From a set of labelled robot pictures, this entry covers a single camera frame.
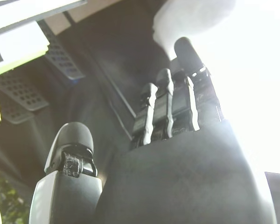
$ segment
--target beige panel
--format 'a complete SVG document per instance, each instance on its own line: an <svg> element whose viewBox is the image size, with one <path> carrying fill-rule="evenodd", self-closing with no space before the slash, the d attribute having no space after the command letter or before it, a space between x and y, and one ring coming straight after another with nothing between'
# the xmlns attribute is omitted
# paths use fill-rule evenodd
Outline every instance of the beige panel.
<svg viewBox="0 0 280 224"><path fill-rule="evenodd" d="M62 13L50 16L45 21L55 35L70 27L70 22Z"/></svg>
<svg viewBox="0 0 280 224"><path fill-rule="evenodd" d="M73 8L69 10L69 13L75 22L79 22L82 19L116 3L121 0L88 0L87 4Z"/></svg>

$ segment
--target ventilation grille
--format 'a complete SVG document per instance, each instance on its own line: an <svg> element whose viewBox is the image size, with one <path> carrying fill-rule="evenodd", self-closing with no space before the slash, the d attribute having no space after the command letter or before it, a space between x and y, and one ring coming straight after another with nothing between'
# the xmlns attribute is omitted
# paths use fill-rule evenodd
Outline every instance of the ventilation grille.
<svg viewBox="0 0 280 224"><path fill-rule="evenodd" d="M38 22L43 33L50 42L49 50L45 58L55 65L67 78L77 80L85 77L75 66L70 56L66 53L62 45L58 42L56 36L50 30L45 21Z"/></svg>
<svg viewBox="0 0 280 224"><path fill-rule="evenodd" d="M11 98L0 91L0 113L3 119L17 125L32 118L33 113L25 110Z"/></svg>
<svg viewBox="0 0 280 224"><path fill-rule="evenodd" d="M48 105L37 89L20 73L9 71L0 75L0 90L29 111Z"/></svg>

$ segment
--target black fabric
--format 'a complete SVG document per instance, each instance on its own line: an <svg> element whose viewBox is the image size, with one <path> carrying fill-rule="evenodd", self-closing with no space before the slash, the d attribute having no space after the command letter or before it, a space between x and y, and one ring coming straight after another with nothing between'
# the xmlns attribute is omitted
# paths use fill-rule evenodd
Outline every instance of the black fabric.
<svg viewBox="0 0 280 224"><path fill-rule="evenodd" d="M264 173L254 173L228 122L153 142L112 167L96 224L275 224Z"/></svg>

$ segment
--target perforated panel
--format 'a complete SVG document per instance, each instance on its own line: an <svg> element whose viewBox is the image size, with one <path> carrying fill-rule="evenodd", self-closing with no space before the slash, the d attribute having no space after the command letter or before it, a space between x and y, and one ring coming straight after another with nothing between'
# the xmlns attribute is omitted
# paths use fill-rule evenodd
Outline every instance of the perforated panel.
<svg viewBox="0 0 280 224"><path fill-rule="evenodd" d="M48 105L38 90L20 73L9 71L0 75L0 90L29 111Z"/></svg>
<svg viewBox="0 0 280 224"><path fill-rule="evenodd" d="M79 69L75 66L74 62L64 50L62 45L57 40L56 36L50 30L44 21L38 22L43 33L46 35L50 42L49 50L45 54L45 58L55 65L67 78L76 80L85 77Z"/></svg>
<svg viewBox="0 0 280 224"><path fill-rule="evenodd" d="M17 125L32 118L33 113L25 110L11 98L0 91L0 113L3 119Z"/></svg>

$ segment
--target gray perforated basket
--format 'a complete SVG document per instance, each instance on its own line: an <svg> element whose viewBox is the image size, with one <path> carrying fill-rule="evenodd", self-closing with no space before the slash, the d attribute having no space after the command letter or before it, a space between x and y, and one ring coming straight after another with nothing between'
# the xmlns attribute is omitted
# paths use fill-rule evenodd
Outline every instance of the gray perforated basket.
<svg viewBox="0 0 280 224"><path fill-rule="evenodd" d="M32 118L33 113L25 110L6 94L0 91L0 113L3 119L17 125Z"/></svg>
<svg viewBox="0 0 280 224"><path fill-rule="evenodd" d="M50 42L49 50L45 54L45 58L49 60L60 72L62 72L70 80L77 80L85 77L75 66L74 62L57 40L51 29L45 21L39 21L43 33Z"/></svg>
<svg viewBox="0 0 280 224"><path fill-rule="evenodd" d="M29 111L49 105L21 73L9 71L0 75L0 90Z"/></svg>

